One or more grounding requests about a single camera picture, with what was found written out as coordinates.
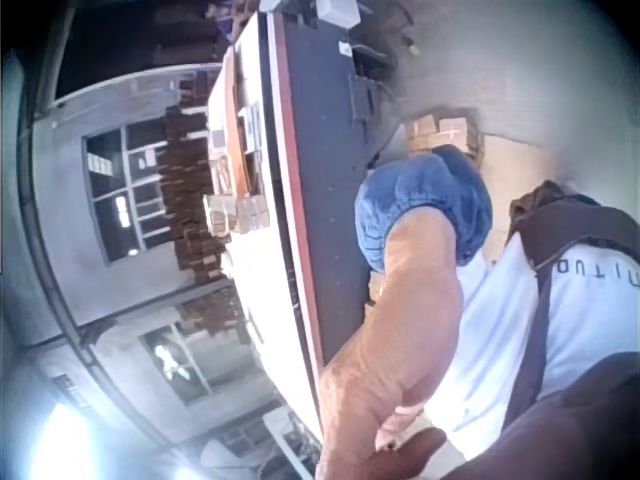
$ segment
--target factory floor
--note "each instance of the factory floor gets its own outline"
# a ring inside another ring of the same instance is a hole
[[[363,30],[395,64],[385,84],[401,119],[461,111],[486,134],[549,151],[556,180],[638,218],[640,70],[598,10],[572,0],[365,3]],[[518,159],[504,168],[518,175]]]

